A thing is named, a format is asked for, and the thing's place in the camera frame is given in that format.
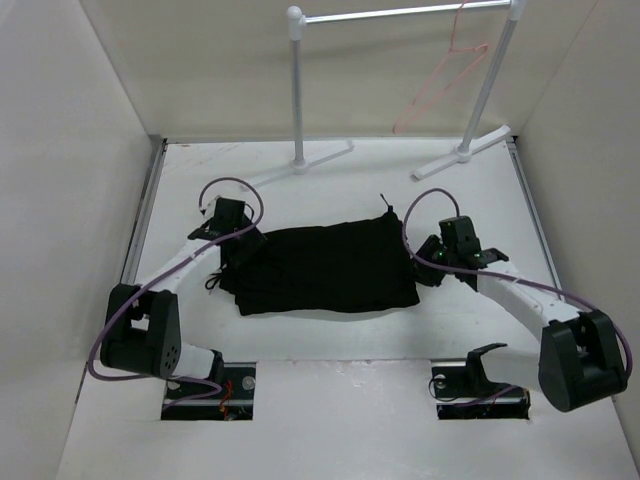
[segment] folded black fabric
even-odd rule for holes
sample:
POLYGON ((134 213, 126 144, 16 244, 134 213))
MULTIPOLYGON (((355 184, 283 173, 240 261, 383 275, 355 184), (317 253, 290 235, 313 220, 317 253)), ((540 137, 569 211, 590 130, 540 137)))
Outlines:
POLYGON ((322 309, 359 313, 419 303, 401 222, 390 209, 374 220, 266 233, 267 244, 220 287, 240 314, 322 309))

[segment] vertical pole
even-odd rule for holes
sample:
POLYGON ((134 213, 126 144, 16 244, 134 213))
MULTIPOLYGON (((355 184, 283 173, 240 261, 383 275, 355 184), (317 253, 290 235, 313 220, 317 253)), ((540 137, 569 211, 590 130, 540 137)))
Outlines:
POLYGON ((293 139, 296 156, 295 166, 304 166, 302 133, 302 86, 300 81, 300 40, 291 40, 291 93, 293 99, 293 139))
POLYGON ((471 114, 471 119, 469 120, 469 125, 464 133, 462 143, 458 147, 458 153, 469 153, 469 145, 471 144, 471 140, 476 133, 478 124, 480 123, 480 117, 482 117, 484 107, 487 106, 487 100, 489 100, 491 89, 493 88, 493 84, 495 83, 498 72, 500 71, 502 60, 504 60, 505 54, 507 53, 507 48, 509 47, 509 42, 511 41, 511 37, 513 36, 513 31, 516 28, 517 23, 518 20, 513 20, 510 17, 504 26, 502 36, 500 37, 500 41, 496 47, 496 53, 493 55, 493 59, 491 60, 491 66, 489 67, 487 78, 482 85, 480 95, 478 95, 478 101, 476 102, 476 106, 471 114))

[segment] wall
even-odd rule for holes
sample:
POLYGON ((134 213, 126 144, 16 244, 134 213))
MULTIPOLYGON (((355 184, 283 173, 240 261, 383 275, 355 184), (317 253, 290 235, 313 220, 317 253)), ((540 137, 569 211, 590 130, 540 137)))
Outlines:
MULTIPOLYGON (((481 130, 519 132, 596 0, 534 0, 516 30, 481 130)), ((150 133, 174 138, 291 136, 289 39, 294 0, 82 0, 150 133)), ((448 3, 300 0, 308 15, 448 3)), ((495 46, 505 11, 463 13, 459 44, 495 46)), ((310 27, 303 39, 310 135, 390 135, 448 48, 453 15, 310 27)), ((455 77, 469 57, 446 68, 455 77)), ((461 134, 489 62, 408 133, 461 134)))
POLYGON ((0 0, 0 465, 53 478, 150 143, 77 0, 0 0))
MULTIPOLYGON (((640 356, 640 4, 600 0, 518 141, 563 285, 640 356)), ((636 372, 617 409, 640 460, 636 372)))

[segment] horizontal bar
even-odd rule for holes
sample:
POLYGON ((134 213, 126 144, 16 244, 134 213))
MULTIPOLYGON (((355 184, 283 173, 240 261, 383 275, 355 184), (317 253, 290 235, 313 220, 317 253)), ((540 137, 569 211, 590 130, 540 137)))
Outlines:
MULTIPOLYGON (((452 5, 433 5, 430 7, 396 8, 393 10, 378 10, 374 12, 343 13, 340 15, 324 15, 306 17, 305 25, 319 25, 321 23, 349 22, 352 20, 368 20, 371 18, 400 17, 407 15, 424 15, 428 13, 455 12, 460 3, 452 5)), ((511 6, 511 0, 488 0, 484 2, 467 3, 463 10, 502 10, 511 6)))

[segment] white table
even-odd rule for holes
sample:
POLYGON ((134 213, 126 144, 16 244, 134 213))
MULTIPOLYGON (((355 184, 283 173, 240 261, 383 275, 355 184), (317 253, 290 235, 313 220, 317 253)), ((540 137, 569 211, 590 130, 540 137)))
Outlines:
MULTIPOLYGON (((448 151, 448 140, 356 140, 355 151, 260 190, 260 229, 373 218, 385 197, 402 216, 420 192, 450 190, 483 246, 507 253, 529 278, 550 282, 507 146, 414 183, 408 172, 448 151)), ((309 142, 308 151, 326 148, 309 142)), ((197 195, 220 175, 248 177, 281 165, 290 143, 172 145, 162 172, 139 277, 159 268, 202 220, 197 195)), ((235 186, 211 193, 238 195, 235 186)), ((250 199, 249 193, 240 193, 250 199)), ((416 210, 417 248, 451 216, 433 195, 416 210)), ((570 414, 533 395, 531 421, 438 421, 427 359, 478 346, 539 346, 500 307, 455 279, 419 289, 413 308, 366 315, 295 312, 242 318, 226 292, 181 298, 183 338, 258 361, 251 422, 160 422, 163 382, 104 384, 88 378, 59 479, 367 478, 637 479, 610 400, 570 414)))

